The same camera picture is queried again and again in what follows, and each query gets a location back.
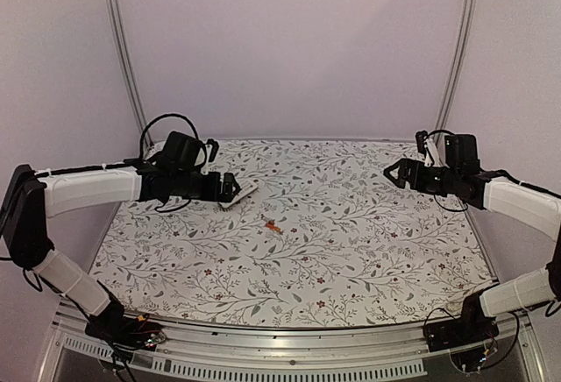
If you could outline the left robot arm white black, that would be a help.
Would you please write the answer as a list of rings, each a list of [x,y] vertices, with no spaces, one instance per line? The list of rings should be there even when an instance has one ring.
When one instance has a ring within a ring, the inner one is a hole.
[[[219,144],[172,131],[149,159],[36,172],[18,166],[1,207],[1,237],[8,259],[31,271],[81,307],[112,342],[130,335],[124,308],[47,235],[48,219],[69,211],[120,202],[166,204],[185,201],[231,202],[240,186],[232,173],[206,172]]]

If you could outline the orange battery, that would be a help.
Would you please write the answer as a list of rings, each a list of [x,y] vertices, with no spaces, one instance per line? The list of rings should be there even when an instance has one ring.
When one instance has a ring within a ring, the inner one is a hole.
[[[274,231],[274,232],[276,232],[280,235],[283,234],[283,230],[275,224],[274,220],[267,221],[266,222],[266,227],[269,230]]]

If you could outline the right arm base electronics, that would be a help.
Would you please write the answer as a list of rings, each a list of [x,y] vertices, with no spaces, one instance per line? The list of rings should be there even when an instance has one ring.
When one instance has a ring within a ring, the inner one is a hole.
[[[454,367],[463,373],[482,370],[488,359],[498,351],[496,337],[499,334],[495,319],[465,323],[443,308],[431,311],[423,323],[423,336],[429,352],[447,350]]]

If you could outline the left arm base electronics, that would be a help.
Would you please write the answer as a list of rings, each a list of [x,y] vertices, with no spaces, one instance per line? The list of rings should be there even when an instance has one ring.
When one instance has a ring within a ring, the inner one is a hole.
[[[101,316],[93,317],[86,326],[85,334],[129,351],[155,351],[167,340],[163,327],[153,322],[149,314],[120,316],[112,324]]]

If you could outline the grey white remote control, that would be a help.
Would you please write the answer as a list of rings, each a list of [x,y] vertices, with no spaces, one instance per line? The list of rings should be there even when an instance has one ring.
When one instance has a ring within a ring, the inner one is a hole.
[[[237,203],[241,202],[243,199],[257,191],[259,186],[251,181],[244,181],[241,184],[240,191],[233,197],[230,202],[219,202],[218,205],[222,209],[229,209],[230,207],[236,205]]]

